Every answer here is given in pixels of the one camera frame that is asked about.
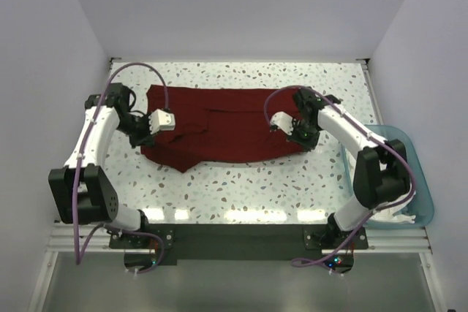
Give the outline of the dark red t-shirt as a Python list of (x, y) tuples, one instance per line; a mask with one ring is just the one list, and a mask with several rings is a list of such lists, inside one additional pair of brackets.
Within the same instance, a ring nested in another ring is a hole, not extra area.
[(203, 161), (249, 163), (302, 152), (282, 132), (272, 132), (267, 116), (298, 109), (292, 91), (273, 89), (200, 89), (153, 85), (148, 110), (170, 102), (175, 128), (161, 132), (140, 152), (150, 161), (186, 172)]

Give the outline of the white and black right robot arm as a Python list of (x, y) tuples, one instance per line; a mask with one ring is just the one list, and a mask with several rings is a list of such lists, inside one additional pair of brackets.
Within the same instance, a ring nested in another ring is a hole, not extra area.
[(329, 215), (325, 238), (334, 248), (343, 248), (377, 211), (400, 205), (415, 194), (415, 176), (407, 163), (402, 141), (386, 140), (353, 118), (332, 95), (323, 96), (307, 87), (292, 96), (301, 115), (291, 122), (288, 140), (304, 150), (315, 149), (320, 132), (332, 134), (355, 160), (353, 195)]

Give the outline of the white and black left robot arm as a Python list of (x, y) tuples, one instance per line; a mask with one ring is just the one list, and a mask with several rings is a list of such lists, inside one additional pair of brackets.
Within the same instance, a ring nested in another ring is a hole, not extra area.
[(84, 185), (77, 192), (78, 224), (104, 223), (126, 230), (127, 241), (135, 248), (143, 248), (151, 241), (151, 230), (145, 226), (147, 219), (141, 210), (119, 203), (117, 192), (105, 174), (105, 160), (115, 132), (128, 136), (133, 148), (153, 145), (149, 116), (132, 114), (135, 92), (121, 83), (110, 85), (95, 118), (99, 98), (98, 94), (90, 95), (86, 100), (85, 123), (78, 142), (65, 165), (50, 171), (50, 189), (61, 221), (72, 224), (73, 186), (78, 174), (78, 185)]

